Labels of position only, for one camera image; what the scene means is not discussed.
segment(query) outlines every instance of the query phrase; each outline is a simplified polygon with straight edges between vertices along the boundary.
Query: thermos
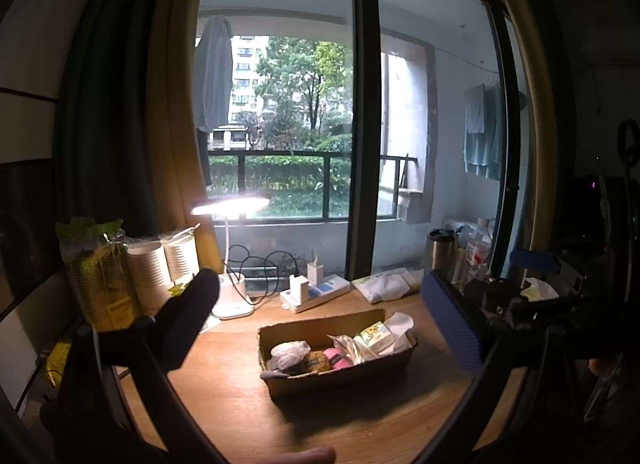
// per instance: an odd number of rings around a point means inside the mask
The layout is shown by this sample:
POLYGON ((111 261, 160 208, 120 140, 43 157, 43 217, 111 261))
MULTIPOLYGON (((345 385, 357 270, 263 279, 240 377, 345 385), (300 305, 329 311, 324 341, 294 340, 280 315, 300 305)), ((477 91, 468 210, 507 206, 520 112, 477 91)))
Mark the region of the thermos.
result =
POLYGON ((427 273, 440 269, 444 274, 449 272, 449 264, 454 248, 454 232, 449 229, 431 230, 422 255, 422 266, 427 273))

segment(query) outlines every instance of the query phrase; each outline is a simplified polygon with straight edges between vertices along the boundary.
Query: plastic bottle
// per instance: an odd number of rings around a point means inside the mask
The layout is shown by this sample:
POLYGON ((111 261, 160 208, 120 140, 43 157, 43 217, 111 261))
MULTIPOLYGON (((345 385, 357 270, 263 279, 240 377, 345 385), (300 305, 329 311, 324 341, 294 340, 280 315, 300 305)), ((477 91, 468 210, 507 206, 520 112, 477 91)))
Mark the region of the plastic bottle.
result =
POLYGON ((466 245, 466 261, 469 264, 466 282, 473 278, 483 278, 486 274, 486 260, 491 249, 489 219, 478 219, 478 227, 466 245))

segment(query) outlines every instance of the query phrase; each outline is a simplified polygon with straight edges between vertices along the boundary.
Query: clothesline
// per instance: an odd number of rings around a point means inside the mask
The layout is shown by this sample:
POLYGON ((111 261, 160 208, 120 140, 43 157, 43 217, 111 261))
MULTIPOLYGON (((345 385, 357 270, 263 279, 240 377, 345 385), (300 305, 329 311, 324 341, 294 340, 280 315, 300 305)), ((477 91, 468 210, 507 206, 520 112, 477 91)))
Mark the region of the clothesline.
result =
POLYGON ((498 75, 498 73, 495 70, 485 69, 484 67, 481 67, 479 65, 476 65, 475 63, 470 62, 468 59, 464 59, 464 58, 461 58, 460 56, 456 56, 455 54, 453 54, 452 52, 449 52, 448 50, 444 50, 436 46, 434 46, 433 48, 435 50, 439 50, 440 52, 443 52, 444 54, 449 54, 449 56, 453 56, 454 58, 459 59, 460 61, 469 63, 469 65, 471 65, 472 67, 476 67, 477 69, 484 70, 485 72, 490 72, 491 74, 498 75))

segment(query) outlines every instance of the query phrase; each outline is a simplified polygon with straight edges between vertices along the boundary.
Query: white charger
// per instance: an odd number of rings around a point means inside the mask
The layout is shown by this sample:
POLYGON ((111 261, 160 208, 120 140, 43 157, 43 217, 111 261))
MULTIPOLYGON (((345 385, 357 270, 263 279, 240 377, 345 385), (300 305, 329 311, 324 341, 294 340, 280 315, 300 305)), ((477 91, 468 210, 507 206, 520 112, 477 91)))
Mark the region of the white charger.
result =
POLYGON ((289 293, 299 303, 304 303, 309 298, 309 281, 301 274, 289 275, 289 293))
POLYGON ((318 264, 318 254, 312 262, 306 264, 306 277, 313 285, 320 285, 324 282, 324 265, 318 264))

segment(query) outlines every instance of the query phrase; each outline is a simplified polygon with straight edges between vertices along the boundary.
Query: plastic bag of food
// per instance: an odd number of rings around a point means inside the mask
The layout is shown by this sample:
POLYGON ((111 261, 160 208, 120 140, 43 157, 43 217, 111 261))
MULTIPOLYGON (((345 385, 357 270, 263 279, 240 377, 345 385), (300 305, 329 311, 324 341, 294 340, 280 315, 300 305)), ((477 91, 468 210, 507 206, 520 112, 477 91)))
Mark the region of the plastic bag of food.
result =
POLYGON ((369 348, 367 344, 362 340, 358 334, 357 339, 341 334, 340 336, 331 336, 327 334, 334 342, 334 348, 340 352, 341 355, 351 360, 354 365, 359 365, 365 361, 371 361, 378 356, 369 348))
POLYGON ((125 329, 141 315, 124 250, 122 219, 73 217, 56 224, 66 275, 84 320, 97 331, 125 329))
POLYGON ((286 370, 300 363, 311 347, 306 341, 287 341, 271 349, 270 370, 286 370))

